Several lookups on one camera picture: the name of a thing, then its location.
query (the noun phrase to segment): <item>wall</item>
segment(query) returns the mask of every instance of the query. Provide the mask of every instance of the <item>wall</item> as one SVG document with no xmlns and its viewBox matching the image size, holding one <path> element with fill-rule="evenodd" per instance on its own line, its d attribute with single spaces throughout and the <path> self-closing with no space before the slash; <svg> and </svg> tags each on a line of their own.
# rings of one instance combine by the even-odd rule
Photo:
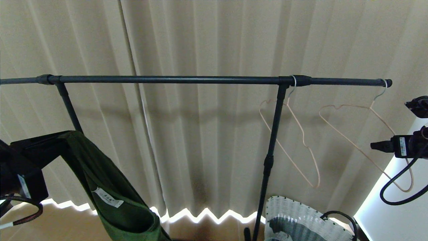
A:
<svg viewBox="0 0 428 241">
<path fill-rule="evenodd" d="M 420 129 L 428 120 L 416 119 L 409 133 Z M 393 158 L 386 168 L 386 173 L 398 173 L 405 165 L 405 161 Z M 428 161 L 420 159 L 413 165 L 414 187 L 410 193 L 403 193 L 394 185 L 385 191 L 385 198 L 390 201 L 403 200 L 427 185 Z M 382 175 L 367 199 L 357 211 L 355 218 L 372 241 L 402 241 L 423 240 L 428 237 L 428 194 L 425 194 L 413 202 L 401 206 L 390 206 L 382 202 L 379 197 L 380 189 L 387 182 Z M 409 174 L 404 174 L 398 179 L 398 184 L 408 187 Z"/>
</svg>

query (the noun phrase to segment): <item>pink hanger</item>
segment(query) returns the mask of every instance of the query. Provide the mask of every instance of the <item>pink hanger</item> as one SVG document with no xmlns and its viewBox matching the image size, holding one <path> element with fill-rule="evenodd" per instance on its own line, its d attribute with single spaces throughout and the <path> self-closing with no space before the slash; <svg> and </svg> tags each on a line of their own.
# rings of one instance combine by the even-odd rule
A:
<svg viewBox="0 0 428 241">
<path fill-rule="evenodd" d="M 391 179 L 391 177 L 387 174 L 387 173 L 385 173 L 385 171 L 382 169 L 382 168 L 380 168 L 380 166 L 378 165 L 378 164 L 376 164 L 366 153 L 364 153 L 363 152 L 363 150 L 361 150 L 361 148 L 360 147 L 358 147 L 354 142 L 352 142 L 348 137 L 346 137 L 344 134 L 342 134 L 342 132 L 340 132 L 338 129 L 336 129 L 332 124 L 330 124 L 322 115 L 321 115 L 321 110 L 322 109 L 324 109 L 324 108 L 326 108 L 326 107 L 334 107 L 336 110 L 338 110 L 338 109 L 340 109 L 340 108 L 342 108 L 343 106 L 350 106 L 350 107 L 357 107 L 357 108 L 364 108 L 364 109 L 368 109 L 368 110 L 370 110 L 373 114 L 375 114 L 376 116 L 377 116 L 377 118 L 380 120 L 380 121 L 382 121 L 382 123 L 384 123 L 386 126 L 387 126 L 387 128 L 393 133 L 393 135 L 396 135 L 396 133 L 395 133 L 395 131 L 391 128 L 391 126 L 389 126 L 388 125 L 388 123 L 386 123 L 386 121 L 376 112 L 376 111 L 374 111 L 373 110 L 373 104 L 375 103 L 375 100 L 379 97 L 379 96 L 381 96 L 381 95 L 383 95 L 384 93 L 385 93 L 385 91 L 386 91 L 386 88 L 387 88 L 387 86 L 388 86 L 388 84 L 387 84 L 387 82 L 386 82 L 386 80 L 383 80 L 383 81 L 385 81 L 385 89 L 383 90 L 383 92 L 382 93 L 380 93 L 379 95 L 377 95 L 374 99 L 373 99 L 373 102 L 372 102 L 372 104 L 370 105 L 370 107 L 366 107 L 366 106 L 360 106 L 360 105 L 340 105 L 339 107 L 336 107 L 335 105 L 325 105 L 325 106 L 323 106 L 323 107 L 321 107 L 320 108 L 320 110 L 319 110 L 319 112 L 318 112 L 318 114 L 319 114 L 319 116 L 321 117 L 321 119 L 323 119 L 329 126 L 331 126 L 331 128 L 333 128 L 337 133 L 339 133 L 341 136 L 343 136 L 346 140 L 348 140 L 358 151 L 360 151 L 365 157 L 367 157 L 367 159 L 369 159 L 383 174 L 385 174 L 389 179 Z M 412 172 L 412 169 L 411 168 L 409 168 L 409 172 L 410 172 L 410 179 L 411 179 L 411 181 L 410 181 L 410 187 L 408 188 L 408 189 L 406 189 L 406 190 L 404 190 L 404 189 L 402 189 L 396 182 L 394 182 L 394 184 L 401 190 L 401 191 L 403 191 L 403 192 L 405 192 L 405 193 L 407 193 L 407 192 L 410 192 L 411 190 L 412 190 L 412 188 L 413 188 L 413 172 Z"/>
<path fill-rule="evenodd" d="M 316 161 L 316 159 L 315 159 L 315 157 L 314 157 L 314 153 L 312 152 L 312 149 L 311 149 L 310 147 L 308 147 L 308 146 L 306 145 L 306 143 L 305 143 L 305 132 L 303 131 L 302 125 L 300 125 L 299 120 L 297 119 L 296 115 L 294 114 L 294 112 L 292 111 L 292 109 L 290 108 L 290 105 L 289 105 L 289 103 L 290 103 L 290 96 L 291 96 L 291 93 L 293 93 L 293 91 L 295 90 L 296 85 L 297 85 L 297 80 L 296 80 L 296 78 L 294 77 L 294 75 L 292 75 L 292 77 L 293 77 L 293 79 L 294 79 L 294 88 L 293 88 L 293 90 L 290 92 L 290 94 L 288 94 L 288 99 L 287 99 L 287 104 L 286 104 L 286 106 L 287 106 L 287 107 L 288 107 L 288 109 L 290 110 L 291 114 L 293 115 L 294 119 L 296 120 L 297 124 L 299 125 L 300 130 L 302 131 L 302 142 L 303 142 L 303 146 L 305 146 L 307 149 L 309 149 L 309 152 L 311 153 L 312 159 L 313 159 L 313 161 L 314 161 L 315 168 L 316 168 L 316 170 L 317 170 L 317 175 L 318 175 L 318 183 L 317 183 L 317 185 L 316 185 L 316 186 L 314 186 L 314 185 L 313 185 L 313 184 L 308 180 L 308 178 L 303 174 L 303 172 L 302 172 L 302 171 L 300 170 L 300 168 L 296 165 L 296 163 L 294 163 L 293 159 L 292 159 L 292 158 L 291 158 L 291 156 L 290 156 L 290 155 L 285 151 L 284 147 L 282 147 L 282 145 L 281 145 L 281 143 L 278 141 L 278 139 L 276 139 L 276 142 L 279 144 L 279 146 L 281 147 L 281 149 L 284 151 L 284 153 L 286 154 L 286 156 L 290 159 L 291 163 L 295 166 L 295 168 L 300 172 L 300 174 L 303 176 L 303 178 L 304 178 L 304 179 L 309 183 L 309 185 L 311 185 L 311 187 L 313 187 L 313 188 L 318 188 L 318 187 L 320 186 L 320 183 L 321 183 L 321 177 L 320 177 L 320 172 L 319 172 L 319 169 L 318 169 L 317 161 Z M 265 120 L 264 116 L 262 115 L 262 105 L 263 105 L 263 103 L 267 103 L 267 104 L 269 104 L 271 101 L 272 101 L 272 99 L 270 99 L 270 100 L 265 100 L 265 101 L 263 101 L 262 103 L 260 103 L 260 107 L 259 107 L 259 113 L 260 113 L 260 116 L 262 117 L 262 119 L 263 119 L 264 123 L 266 124 L 266 126 L 267 126 L 267 128 L 270 130 L 270 132 L 272 132 L 272 130 L 271 130 L 271 128 L 269 127 L 268 123 L 266 122 L 266 120 Z"/>
</svg>

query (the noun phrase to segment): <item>curtain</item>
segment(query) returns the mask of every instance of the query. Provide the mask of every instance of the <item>curtain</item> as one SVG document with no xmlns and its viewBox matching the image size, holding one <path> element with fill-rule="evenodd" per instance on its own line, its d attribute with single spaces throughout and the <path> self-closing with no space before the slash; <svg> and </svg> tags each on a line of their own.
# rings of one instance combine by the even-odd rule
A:
<svg viewBox="0 0 428 241">
<path fill-rule="evenodd" d="M 390 78 L 374 109 L 397 133 L 414 119 L 403 103 L 428 92 L 428 8 L 412 1 L 1 1 L 1 78 L 54 75 L 303 74 Z M 269 130 L 259 105 L 277 86 L 66 84 L 85 135 L 123 171 L 149 206 L 172 216 L 209 208 L 257 209 Z M 370 105 L 381 87 L 306 86 L 290 106 L 317 159 L 311 188 L 280 148 L 267 190 L 319 211 L 353 215 L 381 173 L 327 126 L 328 104 Z M 0 87 L 0 138 L 16 141 L 73 126 L 55 86 Z M 274 104 L 262 106 L 269 124 Z M 371 151 L 388 129 L 365 110 L 327 110 L 328 120 Z M 308 179 L 317 175 L 284 108 L 279 141 Z M 57 203 L 88 202 L 60 158 L 43 173 Z"/>
</svg>

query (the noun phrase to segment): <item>black metal rod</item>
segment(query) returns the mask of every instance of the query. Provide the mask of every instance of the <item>black metal rod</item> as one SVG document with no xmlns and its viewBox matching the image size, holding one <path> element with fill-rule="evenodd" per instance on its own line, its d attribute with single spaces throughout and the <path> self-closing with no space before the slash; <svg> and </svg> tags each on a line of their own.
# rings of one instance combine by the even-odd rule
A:
<svg viewBox="0 0 428 241">
<path fill-rule="evenodd" d="M 73 122 L 74 129 L 83 133 L 82 127 L 80 126 L 79 119 L 77 118 L 76 112 L 74 111 L 73 104 L 71 103 L 70 97 L 68 96 L 67 88 L 64 83 L 55 84 L 59 94 L 62 97 L 62 101 L 64 102 L 65 107 L 67 108 L 68 115 Z"/>
<path fill-rule="evenodd" d="M 359 78 L 312 78 L 295 75 L 297 86 L 310 84 L 322 85 L 365 85 L 385 86 L 382 79 Z M 387 79 L 388 87 L 392 81 Z M 32 78 L 6 78 L 0 84 L 56 84 L 56 83 L 164 83 L 164 84 L 288 84 L 294 86 L 291 76 L 277 77 L 246 77 L 246 76 L 61 76 L 41 75 Z"/>
<path fill-rule="evenodd" d="M 262 188 L 260 190 L 259 208 L 257 209 L 256 224 L 254 225 L 253 241 L 257 240 L 260 228 L 260 218 L 262 217 L 263 207 L 265 206 L 266 190 L 270 171 L 273 167 L 273 151 L 275 150 L 276 136 L 278 135 L 279 121 L 281 120 L 282 105 L 285 99 L 285 92 L 289 85 L 282 84 L 278 88 L 276 96 L 275 114 L 273 115 L 272 132 L 270 133 L 269 148 L 264 163 Z"/>
</svg>

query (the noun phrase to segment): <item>vertical pole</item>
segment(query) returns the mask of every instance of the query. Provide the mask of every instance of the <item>vertical pole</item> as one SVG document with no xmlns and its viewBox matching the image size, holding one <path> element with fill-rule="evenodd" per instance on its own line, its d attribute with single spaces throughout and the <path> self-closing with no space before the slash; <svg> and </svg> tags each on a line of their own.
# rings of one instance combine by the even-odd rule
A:
<svg viewBox="0 0 428 241">
<path fill-rule="evenodd" d="M 285 92 L 288 87 L 289 87 L 288 84 L 281 84 L 278 87 L 278 94 L 276 96 L 275 115 L 273 116 L 272 132 L 270 134 L 269 149 L 267 150 L 267 155 L 264 163 L 265 168 L 263 170 L 262 189 L 260 190 L 259 208 L 257 210 L 256 224 L 254 226 L 253 241 L 257 240 L 257 235 L 259 234 L 260 218 L 262 217 L 262 211 L 265 205 L 266 189 L 268 188 L 267 183 L 269 181 L 270 171 L 273 167 L 273 151 L 275 149 L 276 136 L 278 134 L 278 128 L 279 128 L 279 121 L 281 120 L 282 105 L 284 103 Z"/>
<path fill-rule="evenodd" d="M 68 115 L 73 122 L 74 129 L 83 133 L 82 127 L 80 126 L 79 119 L 77 118 L 76 112 L 74 111 L 73 104 L 71 103 L 70 97 L 68 96 L 67 88 L 64 83 L 55 84 L 59 94 L 62 97 L 65 107 L 67 108 Z"/>
</svg>

